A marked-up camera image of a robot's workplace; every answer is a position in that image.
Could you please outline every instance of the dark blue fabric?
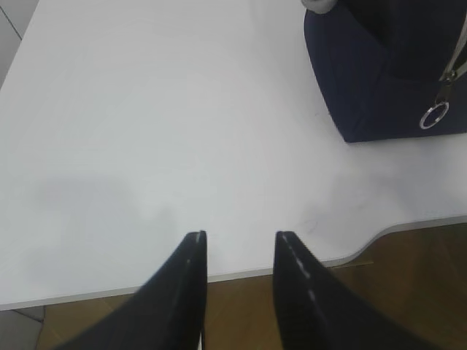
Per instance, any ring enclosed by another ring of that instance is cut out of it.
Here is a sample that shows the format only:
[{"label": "dark blue fabric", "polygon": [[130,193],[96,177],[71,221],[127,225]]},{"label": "dark blue fabric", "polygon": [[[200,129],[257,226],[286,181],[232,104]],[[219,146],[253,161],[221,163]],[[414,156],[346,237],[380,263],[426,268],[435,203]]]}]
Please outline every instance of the dark blue fabric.
[{"label": "dark blue fabric", "polygon": [[318,84],[344,140],[466,132],[467,98],[461,98],[467,96],[466,76],[453,85],[450,110],[441,122],[428,130],[419,122],[436,100],[467,2],[423,0],[421,7],[421,0],[397,0],[382,21],[390,28],[373,31],[375,23],[365,20],[365,13],[356,19],[352,1],[341,0],[324,15],[308,11],[304,24]]}]

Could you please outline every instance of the metal ring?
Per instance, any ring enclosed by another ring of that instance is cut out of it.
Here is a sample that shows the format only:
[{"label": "metal ring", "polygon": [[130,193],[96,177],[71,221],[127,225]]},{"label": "metal ring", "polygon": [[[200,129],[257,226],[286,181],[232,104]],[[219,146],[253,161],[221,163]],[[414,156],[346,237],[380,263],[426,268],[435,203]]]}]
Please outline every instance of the metal ring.
[{"label": "metal ring", "polygon": [[[433,113],[433,111],[437,110],[439,107],[443,107],[444,111],[431,124],[425,125],[427,118],[430,117],[431,113]],[[433,126],[438,124],[441,121],[441,119],[444,118],[444,116],[448,113],[448,111],[449,111],[449,102],[442,101],[442,102],[439,102],[438,104],[435,104],[428,111],[426,111],[425,115],[422,117],[422,119],[420,119],[420,128],[423,130],[432,128]]]}]

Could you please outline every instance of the white table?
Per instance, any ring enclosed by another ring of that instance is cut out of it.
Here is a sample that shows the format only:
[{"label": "white table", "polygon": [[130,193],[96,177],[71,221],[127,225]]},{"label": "white table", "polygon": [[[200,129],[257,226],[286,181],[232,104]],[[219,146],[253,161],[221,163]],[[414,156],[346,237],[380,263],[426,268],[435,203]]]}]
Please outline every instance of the white table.
[{"label": "white table", "polygon": [[0,309],[134,291],[189,231],[210,281],[465,222],[467,136],[345,144],[291,0],[41,0],[0,93]]}]

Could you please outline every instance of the navy bag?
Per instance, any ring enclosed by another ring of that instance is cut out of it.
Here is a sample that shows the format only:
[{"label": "navy bag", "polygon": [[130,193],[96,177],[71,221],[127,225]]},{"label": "navy bag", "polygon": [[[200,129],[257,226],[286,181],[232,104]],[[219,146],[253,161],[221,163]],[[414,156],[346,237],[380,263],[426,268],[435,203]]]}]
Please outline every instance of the navy bag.
[{"label": "navy bag", "polygon": [[467,0],[338,0],[304,30],[346,142],[467,131]]}]

